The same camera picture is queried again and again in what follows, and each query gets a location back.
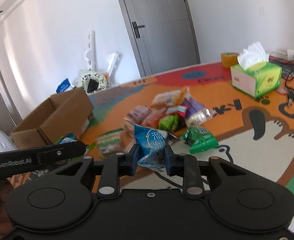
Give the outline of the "yellow tape roll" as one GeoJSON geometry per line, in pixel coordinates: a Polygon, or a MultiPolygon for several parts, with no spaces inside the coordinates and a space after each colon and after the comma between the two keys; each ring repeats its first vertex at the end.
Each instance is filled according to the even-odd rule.
{"type": "Polygon", "coordinates": [[[221,64],[225,68],[230,68],[238,64],[238,53],[222,53],[221,54],[221,64]]]}

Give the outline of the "orange bread snack packet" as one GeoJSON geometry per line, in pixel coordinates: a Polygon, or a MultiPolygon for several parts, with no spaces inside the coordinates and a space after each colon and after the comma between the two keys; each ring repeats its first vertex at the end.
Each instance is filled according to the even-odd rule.
{"type": "Polygon", "coordinates": [[[181,105],[188,92],[189,88],[183,87],[178,90],[171,90],[169,92],[157,94],[152,100],[150,106],[155,109],[161,109],[181,105]]]}

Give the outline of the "blue snack packet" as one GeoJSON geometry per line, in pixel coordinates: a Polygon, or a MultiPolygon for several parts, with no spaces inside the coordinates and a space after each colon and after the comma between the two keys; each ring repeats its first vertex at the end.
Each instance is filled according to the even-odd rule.
{"type": "Polygon", "coordinates": [[[134,125],[135,142],[140,147],[137,164],[147,168],[163,168],[163,153],[168,135],[166,131],[134,125]]]}

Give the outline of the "red orange snack packet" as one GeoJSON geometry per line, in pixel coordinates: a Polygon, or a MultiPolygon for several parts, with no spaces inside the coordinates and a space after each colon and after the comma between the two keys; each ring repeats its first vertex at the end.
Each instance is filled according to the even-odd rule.
{"type": "Polygon", "coordinates": [[[157,128],[159,120],[165,116],[166,108],[154,109],[141,123],[141,126],[157,128]]]}

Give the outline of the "green white snack packet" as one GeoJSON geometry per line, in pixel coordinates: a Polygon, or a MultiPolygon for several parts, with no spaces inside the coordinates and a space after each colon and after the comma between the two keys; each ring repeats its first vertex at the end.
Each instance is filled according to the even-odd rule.
{"type": "Polygon", "coordinates": [[[127,153],[122,144],[122,134],[123,129],[118,128],[103,133],[96,138],[96,143],[102,159],[116,153],[127,153]]]}

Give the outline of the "white foam packing piece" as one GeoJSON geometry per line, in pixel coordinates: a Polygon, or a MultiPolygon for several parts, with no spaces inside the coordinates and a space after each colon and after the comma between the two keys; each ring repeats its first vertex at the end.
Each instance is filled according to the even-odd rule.
{"type": "Polygon", "coordinates": [[[120,54],[118,52],[108,54],[106,56],[106,62],[108,63],[107,69],[100,68],[97,58],[95,31],[93,30],[90,30],[87,33],[87,48],[85,56],[88,64],[87,68],[93,72],[101,74],[105,78],[106,84],[104,86],[106,88],[114,86],[115,83],[113,77],[120,61],[120,54]]]}

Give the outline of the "pink purple snack packet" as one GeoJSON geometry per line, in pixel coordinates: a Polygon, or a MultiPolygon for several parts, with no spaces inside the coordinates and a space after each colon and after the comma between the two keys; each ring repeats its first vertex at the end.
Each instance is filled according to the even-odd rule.
{"type": "Polygon", "coordinates": [[[150,107],[138,105],[129,111],[127,117],[135,124],[140,124],[151,112],[152,110],[150,107]]]}

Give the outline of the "cardboard box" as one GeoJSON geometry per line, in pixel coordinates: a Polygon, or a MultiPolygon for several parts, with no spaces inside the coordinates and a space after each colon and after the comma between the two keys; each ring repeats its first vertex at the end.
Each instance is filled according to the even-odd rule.
{"type": "Polygon", "coordinates": [[[78,140],[93,119],[93,110],[82,88],[54,94],[29,113],[10,135],[18,149],[55,144],[70,133],[78,140]]]}

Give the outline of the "green tissue box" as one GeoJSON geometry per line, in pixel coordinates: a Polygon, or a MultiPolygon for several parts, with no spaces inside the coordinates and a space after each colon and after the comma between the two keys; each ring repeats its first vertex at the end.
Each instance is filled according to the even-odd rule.
{"type": "Polygon", "coordinates": [[[232,86],[258,98],[281,84],[282,68],[269,61],[269,54],[260,42],[254,42],[237,56],[231,67],[232,86]]]}

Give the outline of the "blue plastic bag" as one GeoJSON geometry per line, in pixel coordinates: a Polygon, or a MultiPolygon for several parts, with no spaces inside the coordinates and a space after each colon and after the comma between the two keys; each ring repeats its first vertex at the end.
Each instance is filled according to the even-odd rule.
{"type": "Polygon", "coordinates": [[[72,90],[74,87],[68,79],[63,80],[57,87],[56,93],[63,93],[72,90]]]}

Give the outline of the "purple white snack packet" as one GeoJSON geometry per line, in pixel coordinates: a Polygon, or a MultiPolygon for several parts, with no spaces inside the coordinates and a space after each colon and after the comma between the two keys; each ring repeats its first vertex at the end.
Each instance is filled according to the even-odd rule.
{"type": "Polygon", "coordinates": [[[185,97],[182,105],[188,108],[184,117],[187,127],[202,126],[216,115],[214,109],[207,108],[192,96],[185,97]]]}

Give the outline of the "light green snack packet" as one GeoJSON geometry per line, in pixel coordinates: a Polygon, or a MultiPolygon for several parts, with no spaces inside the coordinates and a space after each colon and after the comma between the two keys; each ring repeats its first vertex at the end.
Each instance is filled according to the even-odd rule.
{"type": "Polygon", "coordinates": [[[167,115],[159,120],[158,129],[167,132],[174,132],[178,126],[178,120],[179,117],[177,114],[167,115]]]}

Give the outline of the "dark green snack packet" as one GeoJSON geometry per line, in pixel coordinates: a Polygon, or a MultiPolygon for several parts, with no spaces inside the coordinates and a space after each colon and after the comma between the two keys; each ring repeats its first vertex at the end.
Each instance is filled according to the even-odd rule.
{"type": "Polygon", "coordinates": [[[217,148],[218,141],[214,135],[204,127],[190,126],[180,139],[189,146],[191,154],[206,152],[207,150],[217,148]]]}

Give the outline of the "colourful cartoon table mat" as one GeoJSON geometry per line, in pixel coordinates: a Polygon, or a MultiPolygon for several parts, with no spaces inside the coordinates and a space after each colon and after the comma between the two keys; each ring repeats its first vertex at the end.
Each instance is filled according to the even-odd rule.
{"type": "Polygon", "coordinates": [[[271,91],[258,98],[232,86],[220,63],[194,65],[88,95],[93,119],[80,139],[119,128],[136,106],[188,87],[216,115],[201,127],[217,148],[197,154],[180,136],[187,107],[166,108],[178,126],[168,132],[174,154],[194,156],[203,197],[185,197],[183,179],[163,168],[137,166],[120,178],[118,196],[99,196],[99,161],[88,156],[19,186],[6,200],[14,231],[8,239],[294,239],[294,105],[271,91]]]}

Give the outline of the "grey door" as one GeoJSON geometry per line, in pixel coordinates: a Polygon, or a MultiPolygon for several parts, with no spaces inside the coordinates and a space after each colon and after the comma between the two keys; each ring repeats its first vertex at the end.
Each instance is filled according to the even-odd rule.
{"type": "Polygon", "coordinates": [[[139,74],[200,63],[187,0],[118,0],[139,74]]]}

